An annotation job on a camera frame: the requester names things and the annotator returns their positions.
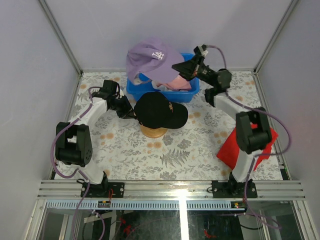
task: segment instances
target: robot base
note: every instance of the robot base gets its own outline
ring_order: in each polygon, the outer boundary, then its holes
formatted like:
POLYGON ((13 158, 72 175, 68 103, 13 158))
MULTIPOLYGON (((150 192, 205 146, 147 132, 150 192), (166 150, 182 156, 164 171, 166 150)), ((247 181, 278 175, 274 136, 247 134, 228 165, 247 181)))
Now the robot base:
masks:
MULTIPOLYGON (((215 199, 243 198, 245 192, 245 182, 237 182, 230 173, 228 182, 212 181, 212 193, 215 199)), ((256 185, 252 179, 249 180, 246 189, 248 199, 258 198, 256 185)))
MULTIPOLYGON (((84 196, 88 183, 78 180, 77 183, 82 184, 81 197, 84 196)), ((113 199, 124 197, 125 183, 124 182, 108 182, 107 175, 103 174, 103 180, 100 184, 90 184, 86 198, 109 198, 112 193, 113 199)))

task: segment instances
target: blue bin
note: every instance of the blue bin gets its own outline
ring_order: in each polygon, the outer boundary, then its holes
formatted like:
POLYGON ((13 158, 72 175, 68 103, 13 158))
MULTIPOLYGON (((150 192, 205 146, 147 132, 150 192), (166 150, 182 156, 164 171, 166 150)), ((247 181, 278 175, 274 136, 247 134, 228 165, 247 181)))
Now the blue bin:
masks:
MULTIPOLYGON (((182 53, 181 54, 184 58, 185 61, 190 60, 194 54, 192 53, 182 53)), ((142 81, 147 81, 149 80, 148 77, 143 75, 142 73, 139 74, 139 78, 142 81)), ((190 91, 161 91, 163 95, 170 101, 174 103, 190 103, 192 100, 193 96, 196 95, 199 92, 199 79, 194 78, 190 81, 191 85, 191 90, 190 91)), ((159 90, 156 90, 152 87, 151 82, 145 83, 145 84, 140 84, 140 85, 134 85, 132 84, 129 79, 127 80, 126 83, 126 92, 128 94, 133 95, 134 99, 138 101, 141 96, 145 93, 149 92, 156 92, 159 90)))

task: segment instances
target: glass panel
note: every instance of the glass panel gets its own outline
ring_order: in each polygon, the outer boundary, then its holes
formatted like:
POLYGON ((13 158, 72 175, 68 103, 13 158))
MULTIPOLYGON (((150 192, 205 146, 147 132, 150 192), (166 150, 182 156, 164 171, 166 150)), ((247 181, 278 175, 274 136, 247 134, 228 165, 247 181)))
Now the glass panel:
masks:
MULTIPOLYGON (((251 202, 257 214, 267 216, 273 229, 254 216, 234 216, 213 210, 99 210, 105 223, 103 240, 180 240, 188 228, 190 240, 302 240, 291 202, 251 202)), ((74 210, 47 209, 40 240, 72 240, 74 210)), ((100 218, 80 210, 75 222, 77 240, 98 240, 103 231, 100 218)))
MULTIPOLYGON (((72 240, 74 210, 48 209, 40 240, 72 240), (69 216, 65 233, 61 234, 65 216, 69 216)), ((181 239, 178 210, 100 210, 105 223, 103 240, 179 240, 181 239)), ((75 228, 77 240, 98 240, 103 223, 89 210, 78 212, 75 228)))

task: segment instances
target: robotic arm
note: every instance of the robotic arm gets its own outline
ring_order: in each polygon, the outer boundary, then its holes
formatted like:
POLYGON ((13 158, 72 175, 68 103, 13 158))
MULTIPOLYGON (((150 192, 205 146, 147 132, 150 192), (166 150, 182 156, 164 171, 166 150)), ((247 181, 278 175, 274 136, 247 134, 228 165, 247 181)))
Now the robotic arm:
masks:
POLYGON ((80 119, 57 139, 55 158, 65 165, 78 168, 88 177, 91 183, 89 195, 103 196, 109 191, 108 178, 92 159, 93 148, 90 129, 94 127, 99 117, 108 110, 116 111, 121 119, 135 119, 136 116, 119 84, 112 80, 104 80, 99 91, 92 94, 90 110, 86 109, 87 107, 73 117, 70 122, 60 122, 56 126, 56 134, 58 134, 74 120, 80 119))
MULTIPOLYGON (((250 167, 255 155, 258 155, 271 142, 272 135, 269 122, 265 114, 256 111, 246 110, 240 105, 230 100, 227 90, 230 88, 232 74, 225 68, 213 71, 204 64, 207 46, 197 46, 194 49, 194 57, 188 61, 174 64, 172 68, 179 72, 180 76, 187 81, 197 77, 201 81, 209 84, 212 88, 205 90, 205 100, 211 106, 221 109, 232 117, 236 122, 236 142, 240 148, 236 166, 230 173, 226 186, 229 194, 243 195, 244 184, 247 175, 253 172, 250 167), (251 124, 256 124, 257 128, 252 129, 251 124)), ((252 179, 248 186, 253 187, 252 179)))

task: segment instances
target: aluminum frame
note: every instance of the aluminum frame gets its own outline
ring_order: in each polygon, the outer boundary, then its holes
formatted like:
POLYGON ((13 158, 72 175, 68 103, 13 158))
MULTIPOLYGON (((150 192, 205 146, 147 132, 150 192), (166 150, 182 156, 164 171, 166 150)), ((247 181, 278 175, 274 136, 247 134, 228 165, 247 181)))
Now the aluminum frame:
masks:
MULTIPOLYGON (((259 213, 260 213, 260 215, 264 216, 264 213, 263 213, 262 210, 259 210, 259 213)), ((261 217, 261 220, 264 221, 264 222, 267 221, 267 219, 264 218, 264 217, 261 217)), ((262 232, 263 232, 262 235, 264 236, 265 240, 271 240, 270 233, 269 233, 269 228, 265 224, 262 224, 262 232)))
MULTIPOLYGON (((196 201, 197 203, 206 203, 208 201, 241 201, 241 198, 219 199, 213 198, 212 193, 207 192, 211 186, 211 181, 156 181, 156 180, 124 180, 125 193, 124 198, 117 199, 118 203, 136 203, 138 201, 163 201, 171 202, 181 199, 181 192, 184 192, 186 201, 196 201)), ((309 209, 306 203, 306 197, 303 192, 300 181, 293 180, 257 180, 256 191, 258 198, 250 199, 251 202, 267 201, 292 201, 294 214, 297 219, 299 230, 304 239, 318 240, 319 236, 314 231, 315 226, 309 217, 309 209)), ((44 216, 46 214, 46 205, 51 201, 64 202, 73 200, 78 202, 82 191, 82 185, 75 180, 43 180, 37 197, 37 203, 32 221, 30 223, 27 240, 38 239, 44 216)), ((105 198, 88 198, 94 202, 105 200, 105 198)), ((268 239, 268 231, 263 229, 264 238, 268 239)))
POLYGON ((258 73, 262 67, 262 65, 264 64, 265 60, 267 59, 271 49, 273 48, 276 40, 278 39, 281 31, 283 30, 284 26, 286 25, 289 17, 291 16, 291 14, 294 12, 294 10, 296 9, 298 3, 300 2, 300 0, 291 0, 288 8, 286 9, 282 19, 280 20, 280 23, 278 24, 278 26, 276 27, 276 30, 274 31, 270 41, 267 44, 267 47, 265 48, 260 60, 258 61, 257 65, 254 68, 254 72, 258 73))
MULTIPOLYGON (((62 48, 65 50, 69 60, 71 61, 76 72, 81 76, 84 72, 79 65, 77 59, 75 58, 72 50, 70 49, 68 42, 66 41, 57 21, 55 20, 52 11, 50 10, 46 0, 38 0, 41 8, 44 11, 48 21, 50 22, 53 31, 55 32, 58 40, 61 43, 62 48)), ((253 70, 253 77, 256 82, 256 87, 259 93, 260 101, 262 105, 268 109, 268 104, 264 96, 263 89, 260 84, 259 75, 257 74, 261 67, 263 66, 265 60, 267 59, 269 52, 271 51, 275 41, 277 40, 280 32, 282 31, 284 25, 286 24, 289 16, 292 14, 300 0, 292 0, 288 9, 286 10, 284 16, 282 17, 276 31, 274 32, 271 40, 269 41, 263 55, 261 56, 259 62, 253 70)), ((85 72, 93 72, 92 69, 85 70, 85 72)), ((71 110, 73 107, 74 100, 76 99, 77 90, 80 86, 80 80, 78 79, 77 87, 73 93, 73 98, 69 106, 68 115, 66 119, 70 118, 71 110)), ((278 141, 275 143, 275 149, 279 152, 282 146, 278 141)), ((286 159, 283 156, 279 157, 280 168, 285 168, 286 159)), ((40 237, 40 232, 42 224, 44 221, 44 216, 46 215, 46 205, 47 201, 50 199, 56 200, 79 200, 81 186, 77 184, 76 186, 72 180, 44 180, 41 183, 39 190, 39 195, 35 203, 34 211, 31 215, 31 221, 29 222, 28 231, 26 233, 25 239, 36 240, 40 237)), ((210 194, 205 192, 205 189, 211 186, 210 181, 123 181, 126 182, 125 198, 123 201, 171 201, 172 199, 178 198, 178 192, 181 190, 186 191, 186 198, 191 201, 215 201, 210 194)), ((304 195, 303 189, 299 181, 254 181, 256 183, 256 190, 258 193, 257 199, 252 199, 252 201, 292 201, 295 210, 295 216, 297 223, 300 227, 301 235, 304 239, 318 240, 319 236, 317 232, 314 232, 315 225, 313 220, 310 218, 310 211, 306 202, 306 197, 304 195)))
MULTIPOLYGON (((242 198, 213 198, 207 192, 211 181, 157 181, 122 180, 125 183, 123 198, 117 201, 179 201, 184 192, 188 201, 242 201, 242 198)), ((250 201, 304 201, 306 199, 300 181, 256 180, 258 198, 250 201)), ((43 180, 37 196, 39 200, 80 200, 82 185, 75 180, 43 180)))
POLYGON ((63 35, 59 25, 57 24, 57 21, 52 13, 52 11, 50 10, 49 5, 47 4, 46 0, 38 0, 47 20, 49 21, 49 23, 52 26, 52 30, 54 31, 57 39, 59 40, 59 42, 61 43, 62 48, 64 49, 66 55, 68 56, 71 64, 73 65, 75 71, 81 75, 82 74, 82 68, 79 65, 74 53, 72 52, 65 36, 63 35))
POLYGON ((69 215, 68 214, 63 215, 62 227, 61 227, 61 231, 60 231, 60 235, 59 235, 59 240, 65 240, 68 221, 69 221, 69 215))

